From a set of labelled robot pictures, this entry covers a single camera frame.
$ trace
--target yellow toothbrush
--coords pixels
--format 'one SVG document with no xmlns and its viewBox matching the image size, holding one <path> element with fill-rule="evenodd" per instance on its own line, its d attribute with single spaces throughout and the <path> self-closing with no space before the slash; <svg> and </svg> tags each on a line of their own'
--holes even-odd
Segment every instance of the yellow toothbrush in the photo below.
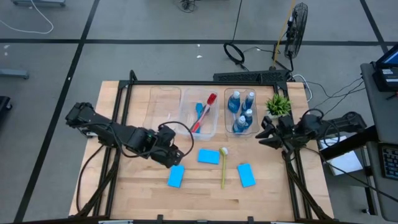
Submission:
<svg viewBox="0 0 398 224">
<path fill-rule="evenodd" d="M 224 189 L 224 184 L 225 184 L 225 158 L 226 155 L 228 154 L 228 149 L 225 147 L 220 148 L 220 153 L 223 156 L 223 178 L 221 180 L 221 189 Z"/>
</svg>

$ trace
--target white cable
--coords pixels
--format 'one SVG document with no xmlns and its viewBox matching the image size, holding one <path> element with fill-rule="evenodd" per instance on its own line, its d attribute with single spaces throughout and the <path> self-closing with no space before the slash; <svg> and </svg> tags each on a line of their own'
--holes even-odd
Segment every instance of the white cable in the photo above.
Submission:
<svg viewBox="0 0 398 224">
<path fill-rule="evenodd" d="M 305 80 L 305 78 L 304 78 L 302 75 L 299 75 L 299 74 L 294 75 L 293 78 L 294 78 L 294 77 L 301 77 L 301 78 L 303 79 L 303 81 L 304 81 L 304 83 L 305 83 L 305 86 L 307 86 L 308 91 L 310 92 L 310 98 L 307 99 L 307 102 L 309 102 L 310 100 L 312 100 L 312 91 L 311 91 L 310 86 L 308 85 L 307 81 Z"/>
<path fill-rule="evenodd" d="M 20 30 L 20 29 L 16 29 L 16 28 L 13 28 L 13 27 L 9 26 L 8 24 L 6 24 L 5 22 L 3 22 L 2 20 L 0 20 L 0 22 L 1 22 L 2 24 L 4 24 L 6 27 L 8 27 L 8 28 L 10 28 L 10 29 L 12 29 L 12 30 L 15 30 L 15 31 L 19 31 L 19 32 L 26 32 L 26 33 L 31 33 L 31 34 L 49 34 L 49 33 L 54 29 L 54 25 L 51 23 L 51 21 L 49 21 L 49 19 L 47 19 L 47 18 L 42 14 L 42 12 L 40 12 L 40 11 L 37 9 L 37 7 L 36 7 L 35 3 L 33 2 L 33 0 L 30 0 L 30 2 L 31 2 L 32 5 L 35 7 L 35 9 L 37 10 L 37 12 L 39 12 L 40 15 L 42 15 L 42 17 L 43 17 L 47 22 L 49 22 L 49 24 L 51 25 L 51 29 L 50 29 L 49 31 L 47 31 L 47 32 L 38 32 L 38 31 Z"/>
</svg>

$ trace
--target small green plant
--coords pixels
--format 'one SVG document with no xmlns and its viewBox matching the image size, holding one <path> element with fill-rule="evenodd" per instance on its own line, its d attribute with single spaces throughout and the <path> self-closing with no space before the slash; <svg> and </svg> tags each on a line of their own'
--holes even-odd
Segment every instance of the small green plant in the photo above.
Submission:
<svg viewBox="0 0 398 224">
<path fill-rule="evenodd" d="M 266 103 L 268 111 L 274 116 L 283 116 L 289 114 L 292 102 L 284 96 L 275 94 Z"/>
</svg>

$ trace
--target wooden tabletop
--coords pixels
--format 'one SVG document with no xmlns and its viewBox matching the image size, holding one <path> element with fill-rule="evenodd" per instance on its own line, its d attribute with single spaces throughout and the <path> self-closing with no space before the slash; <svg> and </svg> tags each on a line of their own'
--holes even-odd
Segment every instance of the wooden tabletop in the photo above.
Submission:
<svg viewBox="0 0 398 224">
<path fill-rule="evenodd" d="M 103 82 L 99 93 L 96 111 L 103 116 L 112 117 L 118 82 Z M 148 103 L 150 101 L 150 85 L 134 85 L 127 125 L 143 126 Z M 192 86 L 178 86 L 183 93 Z M 292 203 L 290 199 L 287 173 L 280 149 L 260 145 L 258 140 L 251 138 L 229 138 L 225 135 L 224 91 L 227 88 L 243 88 L 242 86 L 195 86 L 217 90 L 220 110 L 216 134 L 211 141 L 195 141 L 193 151 L 184 157 L 181 164 L 185 173 L 180 189 L 169 187 L 167 180 L 170 170 L 148 159 L 121 158 L 118 179 L 113 201 L 111 218 L 154 220 L 163 214 L 165 220 L 224 220 L 244 221 L 253 216 L 255 221 L 293 221 Z M 250 86 L 256 91 L 257 117 L 259 122 L 266 114 L 265 102 L 274 94 L 272 87 Z M 288 83 L 289 96 L 292 100 L 294 121 L 308 109 L 302 83 Z M 123 106 L 120 108 L 121 119 Z M 175 144 L 186 152 L 190 138 L 177 135 Z M 94 153 L 100 144 L 97 139 L 89 139 L 82 164 Z M 315 141 L 308 147 L 317 149 Z M 201 148 L 218 150 L 228 148 L 226 159 L 225 189 L 221 190 L 220 165 L 197 162 L 198 150 Z M 81 183 L 80 206 L 90 199 L 98 186 L 104 150 L 87 166 Z M 328 189 L 323 175 L 319 156 L 307 150 L 301 150 L 302 164 L 307 189 L 329 216 L 333 216 Z M 242 188 L 237 166 L 249 163 L 252 166 L 256 185 Z M 297 198 L 302 201 L 297 190 Z M 104 200 L 108 193 L 103 194 L 101 213 L 104 213 Z M 70 214 L 76 213 L 75 196 Z M 302 204 L 300 214 L 304 217 Z"/>
</svg>

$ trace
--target red toothbrush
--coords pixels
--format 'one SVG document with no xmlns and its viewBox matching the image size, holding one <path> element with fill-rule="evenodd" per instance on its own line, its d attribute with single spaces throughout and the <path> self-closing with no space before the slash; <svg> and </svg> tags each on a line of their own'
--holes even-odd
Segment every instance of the red toothbrush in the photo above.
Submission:
<svg viewBox="0 0 398 224">
<path fill-rule="evenodd" d="M 216 98 L 217 98 L 217 95 L 214 94 L 214 93 L 212 93 L 212 94 L 209 96 L 209 98 L 207 99 L 207 104 L 206 104 L 206 106 L 205 106 L 204 109 L 201 111 L 200 118 L 199 118 L 197 121 L 195 121 L 194 124 L 192 125 L 192 127 L 191 127 L 191 132 L 195 133 L 195 132 L 198 130 L 198 128 L 200 128 L 201 122 L 202 122 L 203 118 L 205 117 L 207 111 L 210 110 L 210 106 L 214 103 L 214 101 L 216 100 Z"/>
</svg>

